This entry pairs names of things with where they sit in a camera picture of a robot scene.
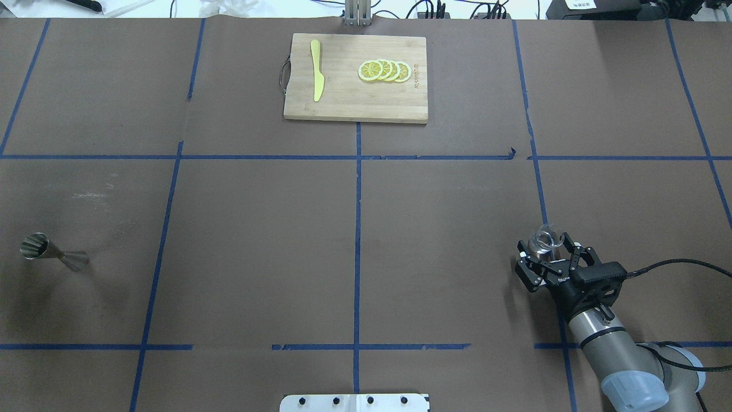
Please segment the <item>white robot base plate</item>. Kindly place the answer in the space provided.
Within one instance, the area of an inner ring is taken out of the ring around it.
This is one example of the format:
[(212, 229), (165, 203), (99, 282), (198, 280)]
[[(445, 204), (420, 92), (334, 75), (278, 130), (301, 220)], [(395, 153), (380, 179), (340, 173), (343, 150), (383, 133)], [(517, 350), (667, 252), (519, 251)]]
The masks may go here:
[(428, 394), (291, 394), (280, 411), (430, 411)]

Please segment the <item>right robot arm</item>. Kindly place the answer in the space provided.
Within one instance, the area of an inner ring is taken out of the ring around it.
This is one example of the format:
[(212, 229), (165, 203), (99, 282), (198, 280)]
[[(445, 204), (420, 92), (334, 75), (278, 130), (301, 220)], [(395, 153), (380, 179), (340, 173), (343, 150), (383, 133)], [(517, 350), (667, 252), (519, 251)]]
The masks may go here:
[(566, 234), (560, 241), (568, 257), (550, 260), (551, 246), (521, 240), (515, 272), (529, 292), (549, 290), (614, 410), (704, 411), (701, 361), (679, 344), (636, 342), (612, 310), (625, 268), (602, 262)]

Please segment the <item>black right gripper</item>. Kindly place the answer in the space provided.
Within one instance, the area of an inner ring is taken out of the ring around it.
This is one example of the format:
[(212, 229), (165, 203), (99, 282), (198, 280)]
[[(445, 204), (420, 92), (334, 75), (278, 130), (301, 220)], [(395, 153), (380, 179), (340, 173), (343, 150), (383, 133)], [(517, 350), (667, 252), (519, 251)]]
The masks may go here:
[(531, 243), (518, 241), (519, 258), (515, 264), (515, 273), (520, 281), (530, 293), (537, 292), (542, 287), (547, 288), (565, 320), (572, 320), (588, 310), (599, 311), (602, 320), (614, 320), (611, 307), (619, 297), (624, 281), (604, 282), (590, 290), (580, 290), (572, 282), (570, 274), (578, 267), (602, 262), (592, 248), (576, 243), (568, 232), (563, 232), (562, 238), (562, 246), (566, 252), (564, 260), (551, 262), (542, 260), (542, 253), (534, 251)]

